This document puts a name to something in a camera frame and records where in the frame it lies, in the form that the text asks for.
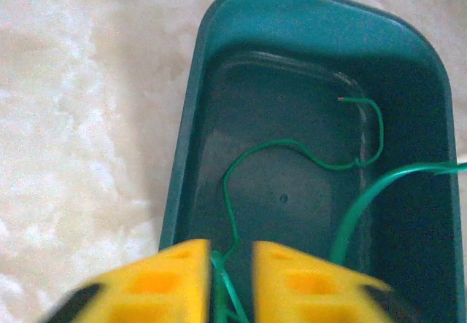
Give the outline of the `teal plastic bin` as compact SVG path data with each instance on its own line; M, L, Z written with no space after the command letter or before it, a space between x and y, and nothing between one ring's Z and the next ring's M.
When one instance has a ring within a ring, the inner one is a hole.
M216 0L198 30L160 246L239 248L226 270L253 315L252 244L328 258L368 187L413 163L456 163L436 51L348 0Z

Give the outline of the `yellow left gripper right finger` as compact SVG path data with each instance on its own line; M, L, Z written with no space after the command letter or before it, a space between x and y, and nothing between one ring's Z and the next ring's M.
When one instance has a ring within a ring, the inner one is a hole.
M379 279L270 241L252 254L255 323L401 323Z

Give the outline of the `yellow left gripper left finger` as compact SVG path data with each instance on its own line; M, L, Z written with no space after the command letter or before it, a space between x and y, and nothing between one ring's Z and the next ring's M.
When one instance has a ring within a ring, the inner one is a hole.
M208 323L210 244L194 239L95 276L47 323Z

